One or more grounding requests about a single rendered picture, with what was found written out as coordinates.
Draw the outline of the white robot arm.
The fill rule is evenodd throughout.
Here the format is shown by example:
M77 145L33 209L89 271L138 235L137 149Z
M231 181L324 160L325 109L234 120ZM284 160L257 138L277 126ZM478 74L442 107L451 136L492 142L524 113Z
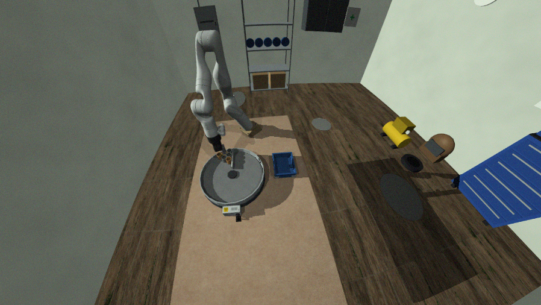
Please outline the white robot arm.
M237 106L219 32L216 30L198 31L195 46L197 66L196 92L203 95L204 99L194 99L191 102L193 114L201 122L204 130L212 130L216 126L214 117L210 115L214 108L211 96L212 78L205 62L205 52L214 52L216 55L216 64L213 70L213 78L222 94L224 109L245 131L249 131L253 124L243 110Z

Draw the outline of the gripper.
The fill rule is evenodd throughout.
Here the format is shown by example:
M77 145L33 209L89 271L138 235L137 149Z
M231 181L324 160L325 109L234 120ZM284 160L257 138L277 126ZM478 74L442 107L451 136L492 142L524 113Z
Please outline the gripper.
M227 154L224 144L221 148L221 136L225 135L225 126L224 124L217 125L212 130L204 130L205 136L207 137L209 143L213 145L214 151L222 151L223 155Z

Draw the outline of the blue plastic crate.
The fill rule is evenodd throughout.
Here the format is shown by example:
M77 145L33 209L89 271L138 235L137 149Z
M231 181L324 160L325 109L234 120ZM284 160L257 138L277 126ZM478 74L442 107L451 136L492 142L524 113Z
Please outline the blue plastic crate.
M274 177L296 177L295 162L292 152L278 152L272 154L274 164Z

